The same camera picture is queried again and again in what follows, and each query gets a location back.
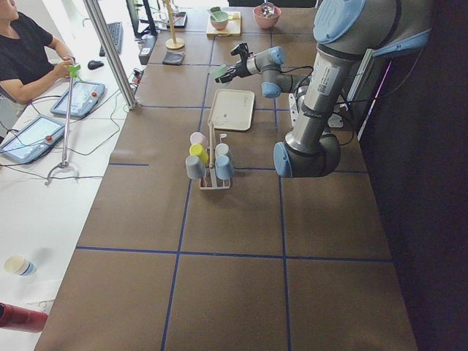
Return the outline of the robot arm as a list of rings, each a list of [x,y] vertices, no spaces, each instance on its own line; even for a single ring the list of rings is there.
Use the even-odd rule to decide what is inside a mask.
[[[291,75],[282,70],[285,54],[279,46],[254,54],[246,43],[241,43],[230,51],[230,55],[239,55],[240,60],[233,66],[223,66],[222,71],[214,75],[216,83],[226,84],[234,78],[261,75],[262,94],[273,99],[282,93],[296,94],[301,88],[308,86],[311,80],[311,72],[308,75]]]
[[[332,173],[341,152],[328,119],[352,65],[367,50],[395,57],[423,48],[429,40],[434,1],[324,1],[314,19],[314,71],[292,131],[273,149],[283,178]]]

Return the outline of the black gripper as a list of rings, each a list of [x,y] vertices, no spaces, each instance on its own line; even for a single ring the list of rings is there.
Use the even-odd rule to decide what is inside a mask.
[[[247,69],[246,64],[243,62],[237,62],[235,65],[228,67],[227,71],[230,72],[230,74],[217,77],[215,79],[216,83],[228,84],[235,77],[240,77],[240,78],[249,77],[249,70]]]

